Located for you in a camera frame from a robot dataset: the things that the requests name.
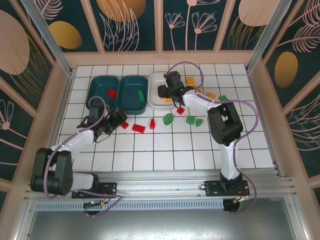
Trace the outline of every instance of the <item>red toy piece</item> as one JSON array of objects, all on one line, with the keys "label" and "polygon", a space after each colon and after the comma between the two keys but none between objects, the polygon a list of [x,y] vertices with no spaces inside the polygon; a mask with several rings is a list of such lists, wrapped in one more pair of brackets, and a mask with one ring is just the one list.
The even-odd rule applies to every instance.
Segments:
[{"label": "red toy piece", "polygon": [[151,122],[150,122],[150,129],[155,129],[156,128],[156,122],[155,120],[152,118]]},{"label": "red toy piece", "polygon": [[132,130],[135,131],[135,132],[139,132],[139,133],[144,133],[145,130],[146,130],[146,127],[145,126],[140,126],[138,124],[134,124],[133,127],[132,127]]},{"label": "red toy piece", "polygon": [[178,114],[182,115],[182,114],[185,112],[185,110],[184,110],[182,107],[179,107],[179,108],[176,110],[176,112],[177,112]]},{"label": "red toy piece", "polygon": [[110,89],[107,93],[109,98],[115,99],[117,96],[117,92],[115,90]]},{"label": "red toy piece", "polygon": [[124,123],[121,124],[121,127],[123,129],[126,129],[127,127],[129,127],[129,124],[125,121]]}]

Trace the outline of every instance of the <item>teal plastic bin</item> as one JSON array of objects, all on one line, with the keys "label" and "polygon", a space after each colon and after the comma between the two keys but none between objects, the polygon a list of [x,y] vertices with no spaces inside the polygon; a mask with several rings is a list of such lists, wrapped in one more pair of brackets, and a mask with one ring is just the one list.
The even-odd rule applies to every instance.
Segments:
[{"label": "teal plastic bin", "polygon": [[[144,102],[139,99],[138,91],[143,92]],[[144,76],[125,76],[120,80],[117,107],[128,115],[143,114],[147,106],[148,80]]]},{"label": "teal plastic bin", "polygon": [[[116,111],[117,105],[117,98],[111,98],[108,96],[109,90],[116,91],[118,96],[118,88],[119,88],[119,80],[115,76],[97,76],[92,79],[88,91],[88,95],[86,97],[85,106],[89,109],[89,99],[93,96],[99,96],[103,98],[105,103],[110,108],[110,113],[114,113]],[[102,103],[100,99],[93,99],[91,101],[93,104],[100,104]]]}]

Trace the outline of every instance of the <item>metal base plate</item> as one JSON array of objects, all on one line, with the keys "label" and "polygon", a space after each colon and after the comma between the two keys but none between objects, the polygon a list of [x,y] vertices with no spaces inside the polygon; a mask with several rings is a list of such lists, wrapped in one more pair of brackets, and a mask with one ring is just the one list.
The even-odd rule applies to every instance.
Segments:
[{"label": "metal base plate", "polygon": [[[116,182],[100,182],[97,194],[108,194],[108,195],[116,195],[117,194],[117,183]],[[94,196],[91,194],[83,193],[83,192],[72,192],[71,197],[73,199],[103,199],[101,196]]]},{"label": "metal base plate", "polygon": [[243,190],[246,194],[250,195],[248,182],[246,180],[238,181],[234,185],[230,186],[228,193],[226,193],[222,188],[220,180],[205,181],[204,187],[205,194],[207,197],[241,196],[244,195],[244,193],[241,190]]}]

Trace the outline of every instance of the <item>enclosure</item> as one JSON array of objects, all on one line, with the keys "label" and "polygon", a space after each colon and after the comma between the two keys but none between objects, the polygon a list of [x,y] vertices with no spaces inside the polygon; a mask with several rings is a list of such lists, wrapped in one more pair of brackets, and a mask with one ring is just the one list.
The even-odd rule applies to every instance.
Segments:
[{"label": "enclosure", "polygon": [[[1,239],[319,239],[319,16],[319,0],[1,1]],[[203,82],[186,62],[201,69]],[[257,109],[251,132],[255,112],[235,103],[241,135],[251,132],[237,154],[256,186],[250,211],[227,215],[225,198],[199,187],[219,180],[222,167],[207,115],[155,108],[150,101],[159,97],[150,86],[141,111],[127,112],[128,128],[72,160],[74,172],[117,183],[123,198],[101,216],[112,223],[99,227],[99,219],[86,218],[88,201],[71,193],[50,200],[31,191],[37,150],[76,131],[97,77],[113,77],[115,90],[144,77],[147,88],[152,74],[169,70],[184,86],[201,85],[204,95]],[[129,93],[118,95],[108,103],[114,110],[133,102]],[[174,120],[165,125],[169,113]],[[203,122],[186,124],[188,116]]]}]

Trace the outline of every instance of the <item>green toy piece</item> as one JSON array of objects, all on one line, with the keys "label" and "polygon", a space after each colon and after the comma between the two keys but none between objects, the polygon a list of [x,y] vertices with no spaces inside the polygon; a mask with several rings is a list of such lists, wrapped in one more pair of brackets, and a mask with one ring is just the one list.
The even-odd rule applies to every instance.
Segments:
[{"label": "green toy piece", "polygon": [[163,118],[163,123],[164,125],[169,125],[170,123],[172,123],[174,121],[174,115],[172,113],[168,113],[167,115],[165,115],[165,117]]},{"label": "green toy piece", "polygon": [[138,96],[139,96],[140,102],[144,103],[145,102],[145,96],[144,96],[144,93],[142,92],[142,90],[138,91]]},{"label": "green toy piece", "polygon": [[196,118],[194,116],[188,116],[186,118],[186,123],[187,124],[193,125],[193,124],[195,124],[195,121],[196,121]]},{"label": "green toy piece", "polygon": [[199,119],[197,119],[197,120],[195,121],[195,126],[196,126],[196,127],[200,127],[203,122],[204,122],[204,121],[203,121],[201,118],[199,118]]},{"label": "green toy piece", "polygon": [[228,98],[226,97],[226,95],[222,95],[222,96],[219,97],[219,100],[220,101],[227,101]]}]

